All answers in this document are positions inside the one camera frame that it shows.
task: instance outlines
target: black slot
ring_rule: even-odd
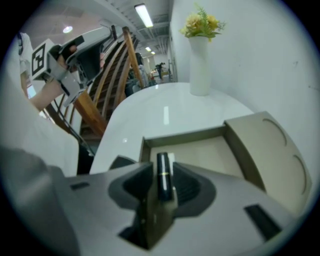
[[[281,231],[281,228],[258,204],[247,206],[244,210],[258,228],[265,241],[273,238]]]
[[[70,185],[70,187],[72,190],[80,190],[85,187],[89,187],[89,183],[88,182],[80,182],[80,183],[72,184],[72,185]]]

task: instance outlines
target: white shirt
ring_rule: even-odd
[[[47,165],[77,175],[79,144],[56,124],[39,115],[21,87],[18,40],[9,48],[0,71],[0,146],[22,149]]]

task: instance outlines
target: glossy table surface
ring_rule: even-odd
[[[211,89],[193,96],[188,83],[164,83],[126,98],[113,112],[90,174],[107,171],[117,156],[139,161],[146,139],[221,126],[226,119],[253,114],[231,96]]]

